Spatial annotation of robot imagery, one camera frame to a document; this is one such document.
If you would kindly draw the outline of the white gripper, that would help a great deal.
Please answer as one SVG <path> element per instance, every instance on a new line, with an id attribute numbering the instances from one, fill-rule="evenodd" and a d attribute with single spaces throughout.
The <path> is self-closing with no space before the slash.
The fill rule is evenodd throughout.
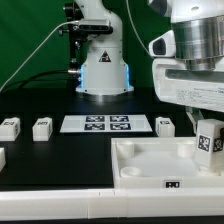
<path id="1" fill-rule="evenodd" d="M 194 133 L 198 121 L 204 119 L 200 109 L 224 112 L 224 58 L 213 71 L 189 71 L 181 61 L 158 58 L 153 61 L 152 73 L 158 98 L 186 106 Z"/>

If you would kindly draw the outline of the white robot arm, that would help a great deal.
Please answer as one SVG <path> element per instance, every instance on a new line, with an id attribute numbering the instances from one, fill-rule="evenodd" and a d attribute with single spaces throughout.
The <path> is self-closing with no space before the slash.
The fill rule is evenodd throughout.
<path id="1" fill-rule="evenodd" d="M 163 102 L 224 113 L 224 0 L 147 0 L 171 29 L 152 40 L 155 93 Z M 133 91 L 122 57 L 122 21 L 102 0 L 64 6 L 75 90 L 94 101 Z"/>

